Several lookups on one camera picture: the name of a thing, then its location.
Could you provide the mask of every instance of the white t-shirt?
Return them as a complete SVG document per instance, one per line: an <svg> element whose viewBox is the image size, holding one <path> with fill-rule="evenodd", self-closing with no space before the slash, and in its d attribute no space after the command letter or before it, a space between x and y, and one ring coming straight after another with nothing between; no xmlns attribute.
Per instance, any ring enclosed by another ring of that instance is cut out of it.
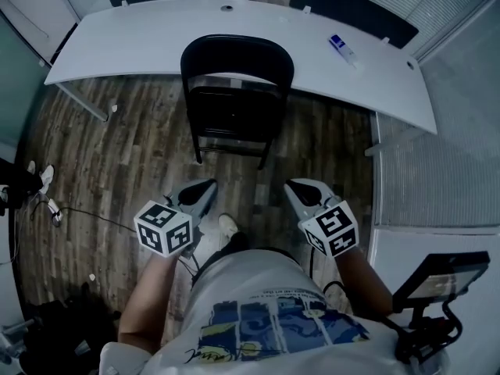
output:
<svg viewBox="0 0 500 375"><path fill-rule="evenodd" d="M211 265L193 287L181 333L151 356L108 343L106 375L407 374L397 334L328 309L293 260L248 250Z"/></svg>

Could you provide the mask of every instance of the glass door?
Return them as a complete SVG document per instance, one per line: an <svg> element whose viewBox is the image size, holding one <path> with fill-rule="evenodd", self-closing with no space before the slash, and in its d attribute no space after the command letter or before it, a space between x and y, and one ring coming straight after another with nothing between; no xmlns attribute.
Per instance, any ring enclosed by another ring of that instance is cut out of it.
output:
<svg viewBox="0 0 500 375"><path fill-rule="evenodd" d="M48 67L0 16L0 157L13 161L29 112L41 102Z"/></svg>

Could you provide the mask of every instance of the graphic print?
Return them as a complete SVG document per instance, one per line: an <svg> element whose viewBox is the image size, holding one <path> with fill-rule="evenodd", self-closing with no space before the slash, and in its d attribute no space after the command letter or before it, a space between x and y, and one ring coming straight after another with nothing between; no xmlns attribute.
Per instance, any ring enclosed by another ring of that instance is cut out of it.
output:
<svg viewBox="0 0 500 375"><path fill-rule="evenodd" d="M175 215L175 211L168 209L167 207L163 207L160 204L155 204L148 211L142 214L139 219L150 223L155 227L161 228Z"/></svg>
<svg viewBox="0 0 500 375"><path fill-rule="evenodd" d="M301 298L278 298L278 322L290 353L327 345L322 330L305 309Z"/></svg>
<svg viewBox="0 0 500 375"><path fill-rule="evenodd" d="M139 228L139 236L141 237L141 243L144 246L153 248L158 253L163 253L162 242L159 238L159 233L153 229L149 229L141 224L137 224Z"/></svg>
<svg viewBox="0 0 500 375"><path fill-rule="evenodd" d="M240 345L241 361L268 359L282 353L266 304L241 305Z"/></svg>
<svg viewBox="0 0 500 375"><path fill-rule="evenodd" d="M212 318L202 328L198 349L194 357L204 363L234 361L236 351L236 327L238 325L238 303L222 302L213 306Z"/></svg>
<svg viewBox="0 0 500 375"><path fill-rule="evenodd" d="M362 325L328 309L324 298L312 292L278 289L252 299L257 301L214 305L198 346L186 352L186 363L256 361L368 339Z"/></svg>
<svg viewBox="0 0 500 375"><path fill-rule="evenodd" d="M320 225L321 230L327 238L352 225L351 220L345 215L341 207L335 207L318 216L316 222Z"/></svg>
<svg viewBox="0 0 500 375"><path fill-rule="evenodd" d="M177 249L187 245L189 242L191 242L189 221L166 232L166 245L170 253L175 252Z"/></svg>
<svg viewBox="0 0 500 375"><path fill-rule="evenodd" d="M355 243L356 243L356 234L354 228L352 228L347 232L345 232L344 234L342 234L341 236L339 236L337 239L334 239L333 241L330 242L331 254L335 255L340 252L343 252L344 250L355 245Z"/></svg>

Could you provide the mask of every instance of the chair leg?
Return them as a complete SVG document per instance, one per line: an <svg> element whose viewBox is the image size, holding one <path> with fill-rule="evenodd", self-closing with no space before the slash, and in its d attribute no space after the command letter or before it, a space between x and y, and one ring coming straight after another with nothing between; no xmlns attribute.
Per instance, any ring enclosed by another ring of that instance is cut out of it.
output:
<svg viewBox="0 0 500 375"><path fill-rule="evenodd" d="M193 137L193 146L195 147L196 161L198 162L198 164L201 164L203 163L203 161L202 154L200 153L200 143L198 140L198 134L193 129L193 126L191 126L191 136Z"/></svg>
<svg viewBox="0 0 500 375"><path fill-rule="evenodd" d="M264 151L262 152L262 156L260 159L258 170L261 170L262 168L264 168L264 164L266 163L267 155L269 154L269 150L271 148L272 143L273 143L273 139L267 141L266 147L264 148Z"/></svg>

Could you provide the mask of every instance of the sneaker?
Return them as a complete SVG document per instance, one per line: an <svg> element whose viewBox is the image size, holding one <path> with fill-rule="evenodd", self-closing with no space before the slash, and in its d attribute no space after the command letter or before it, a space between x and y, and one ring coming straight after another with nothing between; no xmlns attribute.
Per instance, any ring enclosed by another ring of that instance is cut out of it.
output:
<svg viewBox="0 0 500 375"><path fill-rule="evenodd" d="M31 175L34 175L34 171L36 169L36 166L34 164L34 161L30 161L30 164L28 165L28 172L31 174Z"/></svg>
<svg viewBox="0 0 500 375"><path fill-rule="evenodd" d="M239 229L233 217L229 214L220 214L219 216L219 229L220 233L226 238L231 239L234 234L236 234Z"/></svg>
<svg viewBox="0 0 500 375"><path fill-rule="evenodd" d="M40 174L41 182L43 183L43 187L40 189L40 193L43 195L47 194L48 187L50 186L50 183L52 182L52 179L54 179L54 167L53 166L48 166L45 168L45 171Z"/></svg>

